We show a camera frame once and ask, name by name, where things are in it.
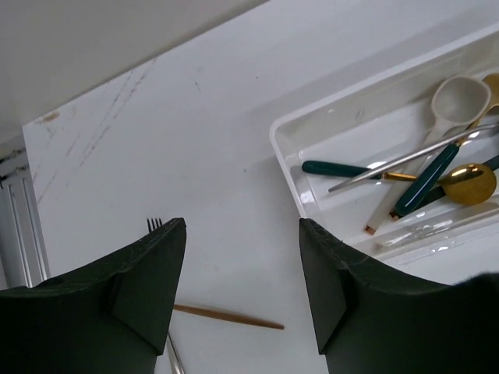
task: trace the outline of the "fork tines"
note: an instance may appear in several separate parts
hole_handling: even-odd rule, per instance
[[[163,221],[161,220],[161,218],[147,218],[147,228],[149,229],[149,232],[153,232],[161,226],[163,226]]]

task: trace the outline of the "silver chopstick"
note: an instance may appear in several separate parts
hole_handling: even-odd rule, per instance
[[[426,156],[429,153],[433,153],[435,150],[438,150],[444,146],[447,146],[448,144],[453,143],[456,140],[466,138],[467,136],[470,136],[471,134],[474,134],[475,132],[496,129],[498,126],[499,126],[499,123],[496,123],[493,125],[482,125],[479,127],[475,127],[474,129],[471,129],[471,130],[466,130],[466,131],[460,132],[459,134],[456,134],[453,136],[448,136],[446,138],[443,138],[442,140],[439,140],[438,142],[430,144],[429,146],[419,148],[418,150],[415,150],[411,153],[407,153],[404,156],[401,156],[399,158],[395,158],[394,160],[389,161],[386,164],[382,164],[381,166],[379,166],[377,168],[366,171],[366,172],[362,173],[361,175],[357,175],[356,177],[350,178],[347,181],[340,183],[339,185],[335,185],[335,186],[331,187],[328,191],[329,192],[338,191],[339,189],[343,189],[344,187],[348,187],[349,185],[353,185],[357,182],[363,181],[364,179],[368,179],[368,178],[371,178],[375,175],[381,174],[384,171],[396,168],[397,166],[400,166],[402,164],[410,162],[410,161],[414,160],[415,158],[419,158],[422,156]]]
[[[170,359],[170,366],[172,367],[173,374],[186,374],[184,371],[184,367],[182,365],[182,361],[180,361],[179,354],[175,349],[175,345],[173,344],[172,337],[170,337],[170,333],[166,337],[166,349],[168,351],[168,358]]]

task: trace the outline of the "white table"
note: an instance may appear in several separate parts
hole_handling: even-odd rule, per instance
[[[484,0],[271,0],[26,125],[51,274],[137,240],[147,217],[184,217],[177,302],[286,326],[174,312],[186,371],[326,373],[271,123],[495,22],[498,9]],[[157,372],[170,372],[167,355]]]

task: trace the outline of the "white tray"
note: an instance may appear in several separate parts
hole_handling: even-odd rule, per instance
[[[499,72],[499,25],[278,119],[271,127],[271,142],[301,216],[378,259],[404,256],[398,263],[466,247],[499,232],[496,191],[473,207],[440,199],[396,223],[387,218],[370,236],[363,229],[389,182],[368,181],[330,194],[327,189],[344,179],[301,171],[307,160],[374,167],[417,148],[434,124],[430,100],[438,85],[455,74],[482,79],[490,72]],[[497,120],[488,116],[483,123]],[[499,136],[478,136],[449,168],[498,154]],[[491,251],[495,242],[490,241]]]

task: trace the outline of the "brown stain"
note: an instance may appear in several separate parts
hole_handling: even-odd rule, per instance
[[[52,122],[54,121],[58,116],[59,116],[59,112],[58,111],[54,111],[53,113],[49,114],[49,115],[46,115],[45,117],[43,117],[41,119],[41,123],[47,123],[47,122]]]

